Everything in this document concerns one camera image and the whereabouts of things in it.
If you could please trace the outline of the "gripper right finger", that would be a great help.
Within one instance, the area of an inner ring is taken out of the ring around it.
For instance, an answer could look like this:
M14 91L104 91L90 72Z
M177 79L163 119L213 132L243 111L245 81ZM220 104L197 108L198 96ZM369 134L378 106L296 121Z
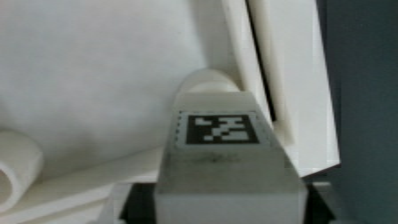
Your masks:
M342 224L344 208L328 182L307 184L303 224Z

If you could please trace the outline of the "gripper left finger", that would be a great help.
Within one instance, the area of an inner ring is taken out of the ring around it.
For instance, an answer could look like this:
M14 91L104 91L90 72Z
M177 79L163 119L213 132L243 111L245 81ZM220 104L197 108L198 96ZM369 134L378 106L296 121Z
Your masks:
M156 224L154 183L118 183L110 191L95 224Z

